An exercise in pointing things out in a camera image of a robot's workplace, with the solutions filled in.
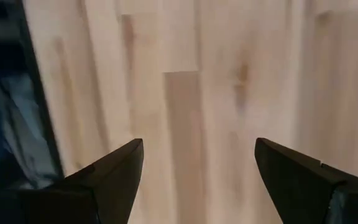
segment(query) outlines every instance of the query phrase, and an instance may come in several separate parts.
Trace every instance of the wooden floor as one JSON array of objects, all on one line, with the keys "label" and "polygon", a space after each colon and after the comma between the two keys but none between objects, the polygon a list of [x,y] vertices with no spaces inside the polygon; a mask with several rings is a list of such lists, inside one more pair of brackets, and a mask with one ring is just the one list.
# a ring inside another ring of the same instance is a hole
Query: wooden floor
[{"label": "wooden floor", "polygon": [[358,175],[358,0],[25,0],[65,173],[132,138],[132,224],[281,223],[270,138]]}]

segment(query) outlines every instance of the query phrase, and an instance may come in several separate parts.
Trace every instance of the black object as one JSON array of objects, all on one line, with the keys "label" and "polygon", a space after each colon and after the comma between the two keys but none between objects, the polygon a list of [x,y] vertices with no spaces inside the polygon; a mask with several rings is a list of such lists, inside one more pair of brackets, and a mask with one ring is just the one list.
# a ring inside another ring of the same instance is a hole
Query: black object
[{"label": "black object", "polygon": [[17,41],[10,40],[4,42],[0,40],[0,78],[6,75],[29,74],[34,86],[34,98],[39,107],[40,122],[43,127],[42,131],[44,132],[43,136],[47,140],[53,166],[57,172],[57,177],[54,178],[62,180],[64,178],[63,168],[60,162],[44,88],[32,46],[23,0],[8,2],[0,0],[0,20],[11,21],[13,24],[16,24],[20,33]]},{"label": "black object", "polygon": [[255,158],[284,224],[358,224],[358,177],[264,138]]},{"label": "black object", "polygon": [[46,189],[0,191],[0,223],[125,224],[143,156],[142,140],[134,139]]}]

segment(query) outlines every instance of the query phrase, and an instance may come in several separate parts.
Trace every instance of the wood grain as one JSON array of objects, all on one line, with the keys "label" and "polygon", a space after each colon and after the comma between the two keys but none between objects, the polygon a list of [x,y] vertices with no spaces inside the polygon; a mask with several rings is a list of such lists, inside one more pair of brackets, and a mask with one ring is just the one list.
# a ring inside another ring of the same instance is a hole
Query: wood grain
[{"label": "wood grain", "polygon": [[[78,1],[73,0],[29,0],[25,2],[25,9],[47,100],[52,102],[56,98],[68,97],[69,102],[57,100],[51,103],[50,110],[52,119],[57,120],[53,123],[56,125],[54,129],[62,133],[57,136],[59,148],[71,152],[63,152],[64,158],[76,157],[75,161],[67,158],[70,164],[63,163],[66,172],[71,173],[74,167],[83,167],[105,154],[86,21]],[[47,55],[52,49],[56,49],[60,62]],[[50,70],[56,66],[51,64],[53,62],[62,63],[60,72],[53,74]]]},{"label": "wood grain", "polygon": [[197,71],[196,1],[160,0],[159,6],[162,71]]},{"label": "wood grain", "polygon": [[140,207],[147,223],[174,223],[176,195],[164,82],[158,69],[157,26],[156,14],[122,17],[131,130],[145,147]]},{"label": "wood grain", "polygon": [[66,174],[144,139],[132,224],[281,223],[257,137],[358,175],[358,0],[25,5]]},{"label": "wood grain", "polygon": [[203,117],[195,72],[164,73],[178,194],[178,223],[206,223]]},{"label": "wood grain", "polygon": [[83,4],[88,21],[98,93],[104,119],[106,153],[133,138],[129,117],[128,85],[120,15],[114,1],[86,0]]}]

